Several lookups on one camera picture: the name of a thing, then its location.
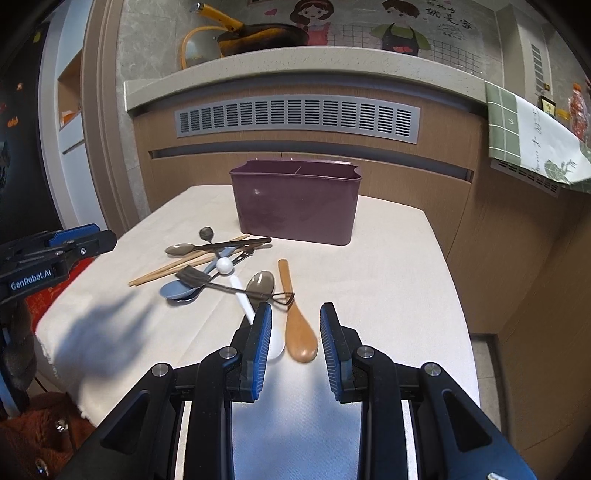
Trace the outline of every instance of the floor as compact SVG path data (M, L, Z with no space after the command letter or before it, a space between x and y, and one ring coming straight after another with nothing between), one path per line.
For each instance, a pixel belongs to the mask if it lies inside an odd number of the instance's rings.
M506 435L505 402L494 337L492 335L475 336L470 341L478 377L480 407L496 427Z

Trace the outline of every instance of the green checkered towel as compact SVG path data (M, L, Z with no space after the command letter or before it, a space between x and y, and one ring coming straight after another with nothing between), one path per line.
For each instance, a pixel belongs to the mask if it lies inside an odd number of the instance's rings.
M567 128L527 100L488 82L486 103L492 158L591 193L591 151Z

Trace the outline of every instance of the screw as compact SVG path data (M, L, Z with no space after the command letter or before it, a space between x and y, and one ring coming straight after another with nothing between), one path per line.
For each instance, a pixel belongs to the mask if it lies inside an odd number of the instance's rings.
M168 373L167 364L156 364L152 367L152 375L155 377L163 377Z
M225 359L234 358L238 351L233 346L225 346L220 349L220 356Z
M56 422L56 430L58 432L65 432L68 429L68 424L66 423L65 420L60 419Z
M360 346L357 349L357 355L359 355L361 358L372 358L374 353L374 349L367 345Z
M425 364L425 372L432 377L438 377L441 374L441 367L432 362Z

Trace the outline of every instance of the white tablecloth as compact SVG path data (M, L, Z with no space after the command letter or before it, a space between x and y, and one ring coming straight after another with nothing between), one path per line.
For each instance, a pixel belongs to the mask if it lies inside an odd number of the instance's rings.
M68 286L38 325L57 376L92 423L152 365L189 365L230 343L243 315L234 296L205 289L196 301L171 306L158 295L171 277L127 286L170 261L165 247L201 243L198 232L206 225L217 241L240 234L231 186L192 187L158 209ZM422 211L359 197L349 245L274 239L236 273L246 283L270 270L281 291L280 258L290 263L297 304L319 339L320 306L331 301L341 324L355 328L364 344L398 363L441 364L479 403L462 308ZM273 322L284 326L285 314L274 308ZM335 401L321 342L310 364L285 352L268 364L259 400L233 404L236 479L354 479L360 411L359 404ZM408 430L407 445L410 478L416 478Z

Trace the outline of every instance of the wooden spoon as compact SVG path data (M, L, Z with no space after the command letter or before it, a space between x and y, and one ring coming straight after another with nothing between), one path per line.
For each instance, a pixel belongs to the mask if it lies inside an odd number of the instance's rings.
M291 285L290 265L287 260L277 262L279 276L283 291L293 293ZM292 302L287 311L287 324L285 325L285 346L293 360L306 364L311 362L318 354L318 340L310 324L301 314L296 302Z

